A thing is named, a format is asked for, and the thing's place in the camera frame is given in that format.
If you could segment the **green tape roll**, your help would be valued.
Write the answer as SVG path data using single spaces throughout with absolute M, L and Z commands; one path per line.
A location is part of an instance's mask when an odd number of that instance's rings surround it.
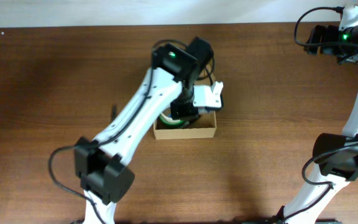
M 179 127 L 183 126 L 185 123 L 182 120 L 172 120 L 170 117 L 168 117 L 166 119 L 166 118 L 160 116 L 159 119 L 166 128 L 173 128 L 173 129 L 179 128 Z

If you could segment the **dark grey ballpoint pen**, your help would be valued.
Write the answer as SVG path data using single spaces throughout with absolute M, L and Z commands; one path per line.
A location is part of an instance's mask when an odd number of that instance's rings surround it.
M 117 116 L 117 105 L 113 105 L 111 110 L 111 122 L 113 122 L 116 119 L 116 116 Z

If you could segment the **cream masking tape roll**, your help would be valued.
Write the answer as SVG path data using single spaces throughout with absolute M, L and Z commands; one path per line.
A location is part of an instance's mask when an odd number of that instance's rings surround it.
M 181 124 L 183 122 L 180 119 L 172 119 L 171 117 L 165 115 L 164 113 L 161 113 L 159 118 L 163 123 L 169 124 L 169 125 L 178 125 L 178 124 Z

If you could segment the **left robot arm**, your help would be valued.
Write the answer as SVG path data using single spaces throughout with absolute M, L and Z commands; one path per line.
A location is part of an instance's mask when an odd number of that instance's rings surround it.
M 75 174 L 86 199 L 83 223 L 113 223 L 116 205 L 134 181 L 128 165 L 165 110 L 171 111 L 171 121 L 185 124 L 223 107 L 223 83 L 196 84 L 213 56 L 210 44 L 199 37 L 183 48 L 172 40 L 157 42 L 141 86 L 117 118 L 93 140 L 77 141 Z

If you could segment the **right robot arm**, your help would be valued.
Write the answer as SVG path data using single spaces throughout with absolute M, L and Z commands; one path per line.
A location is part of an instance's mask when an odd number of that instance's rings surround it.
M 358 6 L 332 7 L 332 11 L 341 15 L 338 26 L 315 26 L 307 42 L 294 41 L 308 54 L 333 55 L 339 64 L 358 64 Z M 358 92 L 342 133 L 318 136 L 301 175 L 302 188 L 272 223 L 317 223 L 335 195 L 358 178 Z

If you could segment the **open cardboard box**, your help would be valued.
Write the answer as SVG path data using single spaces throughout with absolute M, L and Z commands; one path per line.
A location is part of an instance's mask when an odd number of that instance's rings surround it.
M 190 90 L 195 85 L 209 85 L 212 86 L 214 82 L 219 82 L 215 79 L 214 74 L 209 71 L 200 73 L 199 79 L 194 82 L 194 85 L 190 87 Z M 203 108 L 198 108 L 199 117 L 189 120 L 196 119 L 196 122 L 189 125 L 185 129 L 179 128 L 166 128 L 160 121 L 159 116 L 161 113 L 171 117 L 170 103 L 164 108 L 164 110 L 158 115 L 157 119 L 153 123 L 153 132 L 156 140 L 173 140 L 173 139 L 203 139 L 213 138 L 217 130 L 216 112 L 207 111 Z

